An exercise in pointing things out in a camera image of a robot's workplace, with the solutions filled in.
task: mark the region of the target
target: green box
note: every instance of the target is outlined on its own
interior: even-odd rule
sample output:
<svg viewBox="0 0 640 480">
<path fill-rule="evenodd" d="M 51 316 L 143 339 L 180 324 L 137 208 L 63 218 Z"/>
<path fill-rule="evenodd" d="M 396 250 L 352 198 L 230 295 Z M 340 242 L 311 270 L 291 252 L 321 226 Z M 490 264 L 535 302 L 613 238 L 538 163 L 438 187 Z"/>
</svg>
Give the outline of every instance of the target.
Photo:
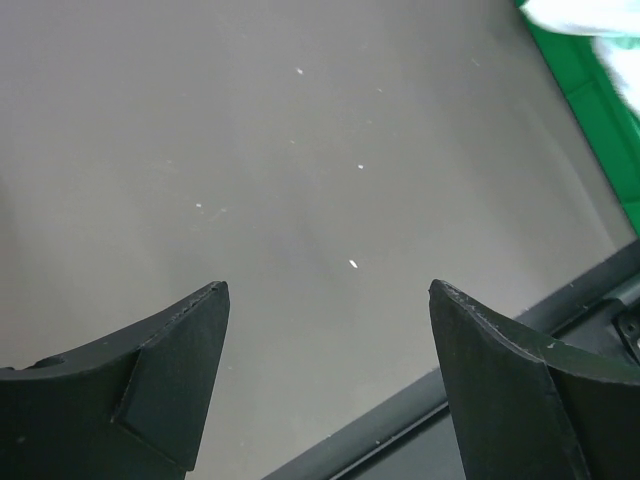
<svg viewBox="0 0 640 480">
<path fill-rule="evenodd" d="M 531 23 L 529 29 L 640 234 L 640 128 L 636 117 L 616 94 L 591 50 L 589 37 L 558 35 Z"/>
</svg>

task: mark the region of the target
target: green tray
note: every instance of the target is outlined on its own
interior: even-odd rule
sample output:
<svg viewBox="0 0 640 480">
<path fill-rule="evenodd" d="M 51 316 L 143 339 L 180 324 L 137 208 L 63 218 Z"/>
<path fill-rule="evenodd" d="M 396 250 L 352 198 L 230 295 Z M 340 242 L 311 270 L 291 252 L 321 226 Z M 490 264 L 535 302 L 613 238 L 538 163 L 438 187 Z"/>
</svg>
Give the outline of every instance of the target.
<svg viewBox="0 0 640 480">
<path fill-rule="evenodd" d="M 517 0 L 518 6 L 524 3 Z M 560 89 L 640 234 L 640 128 L 591 50 L 590 39 L 547 32 L 529 24 Z"/>
</svg>

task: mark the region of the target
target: dark gray floor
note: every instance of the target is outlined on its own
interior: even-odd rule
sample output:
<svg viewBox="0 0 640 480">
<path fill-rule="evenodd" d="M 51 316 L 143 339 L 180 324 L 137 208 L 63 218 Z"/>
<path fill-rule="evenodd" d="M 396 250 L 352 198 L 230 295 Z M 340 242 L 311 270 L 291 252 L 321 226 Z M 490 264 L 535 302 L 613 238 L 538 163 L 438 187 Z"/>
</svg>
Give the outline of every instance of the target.
<svg viewBox="0 0 640 480">
<path fill-rule="evenodd" d="M 227 280 L 198 469 L 252 480 L 634 238 L 510 0 L 0 6 L 0 363 Z"/>
</svg>

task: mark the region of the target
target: white plastic bag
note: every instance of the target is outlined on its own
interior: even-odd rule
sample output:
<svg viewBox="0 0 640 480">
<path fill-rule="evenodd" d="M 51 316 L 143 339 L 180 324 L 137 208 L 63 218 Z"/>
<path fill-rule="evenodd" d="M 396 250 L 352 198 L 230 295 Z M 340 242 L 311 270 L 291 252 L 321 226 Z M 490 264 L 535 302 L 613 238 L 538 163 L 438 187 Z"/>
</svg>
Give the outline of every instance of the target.
<svg viewBox="0 0 640 480">
<path fill-rule="evenodd" d="M 545 30 L 594 36 L 613 87 L 640 117 L 640 0 L 529 0 L 521 9 Z"/>
</svg>

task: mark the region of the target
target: white cloth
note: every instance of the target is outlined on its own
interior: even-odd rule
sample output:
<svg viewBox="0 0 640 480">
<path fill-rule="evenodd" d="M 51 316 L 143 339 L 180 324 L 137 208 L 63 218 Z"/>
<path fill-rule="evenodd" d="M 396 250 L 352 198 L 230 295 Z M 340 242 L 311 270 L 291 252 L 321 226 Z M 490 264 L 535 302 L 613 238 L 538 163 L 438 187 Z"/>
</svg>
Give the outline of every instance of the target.
<svg viewBox="0 0 640 480">
<path fill-rule="evenodd" d="M 595 37 L 596 57 L 640 117 L 640 0 L 528 0 L 521 10 L 545 30 Z"/>
</svg>

